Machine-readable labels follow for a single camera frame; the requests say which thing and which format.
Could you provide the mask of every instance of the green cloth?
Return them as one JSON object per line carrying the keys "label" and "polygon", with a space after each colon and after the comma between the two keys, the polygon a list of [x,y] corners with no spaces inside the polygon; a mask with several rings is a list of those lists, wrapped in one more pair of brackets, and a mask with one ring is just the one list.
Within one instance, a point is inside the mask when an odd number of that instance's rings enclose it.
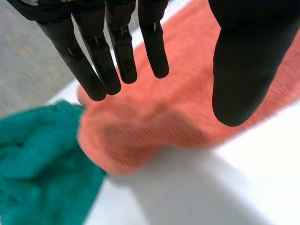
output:
{"label": "green cloth", "polygon": [[79,225],[105,172],[81,151],[83,108],[68,102],[0,120],[2,225]]}

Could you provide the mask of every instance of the orange towel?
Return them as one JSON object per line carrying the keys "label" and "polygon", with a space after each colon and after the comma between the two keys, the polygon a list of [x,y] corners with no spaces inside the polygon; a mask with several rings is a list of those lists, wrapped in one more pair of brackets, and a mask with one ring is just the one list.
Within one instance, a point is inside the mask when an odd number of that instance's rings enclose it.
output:
{"label": "orange towel", "polygon": [[204,147],[256,124],[300,94],[300,34],[289,49],[269,93],[239,127],[221,124],[212,111],[212,60],[220,27],[206,0],[195,0],[165,25],[170,73],[154,77],[145,47],[135,52],[139,75],[116,96],[102,102],[78,98],[86,111],[78,140],[87,156],[115,174],[129,174],[165,145]]}

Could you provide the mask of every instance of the gray carpet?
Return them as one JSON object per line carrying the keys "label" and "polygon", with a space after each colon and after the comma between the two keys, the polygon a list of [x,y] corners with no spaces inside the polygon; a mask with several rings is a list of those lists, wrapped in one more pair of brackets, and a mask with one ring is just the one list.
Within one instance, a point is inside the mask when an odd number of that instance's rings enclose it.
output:
{"label": "gray carpet", "polygon": [[[138,27],[135,11],[130,30]],[[77,27],[79,44],[87,51]],[[105,27],[106,40],[111,46]],[[43,104],[74,79],[35,22],[0,0],[0,117]]]}

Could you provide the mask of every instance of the fabric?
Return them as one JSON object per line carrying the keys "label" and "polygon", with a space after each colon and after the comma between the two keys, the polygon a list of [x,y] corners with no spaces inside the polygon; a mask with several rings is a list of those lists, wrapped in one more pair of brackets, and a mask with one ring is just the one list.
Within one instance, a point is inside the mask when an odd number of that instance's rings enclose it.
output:
{"label": "fabric", "polygon": [[2,225],[81,225],[105,172],[76,140],[81,106],[60,102],[0,120]]}
{"label": "fabric", "polygon": [[138,80],[94,102],[78,90],[85,113],[78,141],[98,166],[134,173],[165,145],[195,148],[220,143],[257,124],[300,95],[300,34],[281,63],[260,107],[243,125],[228,127],[212,110],[213,55],[220,27],[206,0],[195,0],[165,27],[170,73],[153,76],[145,47],[135,52]]}

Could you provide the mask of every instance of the black finger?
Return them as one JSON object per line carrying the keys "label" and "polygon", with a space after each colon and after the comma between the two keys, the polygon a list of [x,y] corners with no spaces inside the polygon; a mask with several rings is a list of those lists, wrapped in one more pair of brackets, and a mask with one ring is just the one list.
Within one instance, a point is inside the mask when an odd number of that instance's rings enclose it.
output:
{"label": "black finger", "polygon": [[124,83],[134,83],[137,80],[137,73],[128,24],[135,10],[135,1],[121,5],[105,1],[105,6],[107,27],[120,76]]}
{"label": "black finger", "polygon": [[168,59],[165,53],[163,18],[168,0],[139,0],[138,15],[147,56],[154,75],[164,78],[169,74]]}
{"label": "black finger", "polygon": [[271,16],[252,12],[234,26],[226,17],[221,20],[225,29],[214,54],[212,104],[215,116],[228,126],[245,122],[264,100],[300,27],[299,1],[278,9]]}
{"label": "black finger", "polygon": [[38,25],[50,38],[58,53],[75,75],[89,97],[95,101],[106,97],[106,90],[86,59],[74,35],[71,17]]}
{"label": "black finger", "polygon": [[97,11],[73,14],[83,41],[88,49],[96,71],[106,86],[109,95],[121,90],[121,83],[113,64],[109,46],[103,34],[105,7]]}

